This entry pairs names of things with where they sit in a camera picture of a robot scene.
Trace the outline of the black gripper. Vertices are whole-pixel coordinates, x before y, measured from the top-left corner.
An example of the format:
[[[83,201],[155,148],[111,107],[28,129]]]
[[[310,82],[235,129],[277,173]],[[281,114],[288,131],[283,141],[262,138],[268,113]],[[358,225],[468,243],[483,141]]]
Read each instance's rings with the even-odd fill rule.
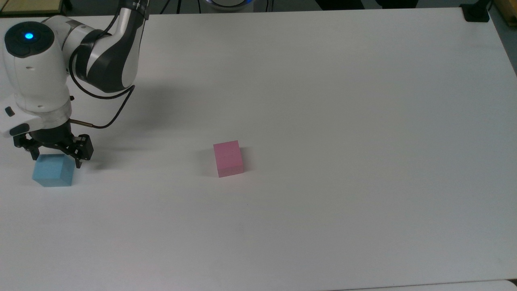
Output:
[[[65,148],[65,154],[75,160],[77,169],[80,169],[83,161],[89,161],[94,153],[94,147],[89,135],[74,136],[71,131],[70,123],[63,123],[52,129],[40,129],[31,131],[27,135],[17,135],[13,137],[14,146],[23,148],[31,153],[32,160],[37,160],[40,147],[46,148]]]

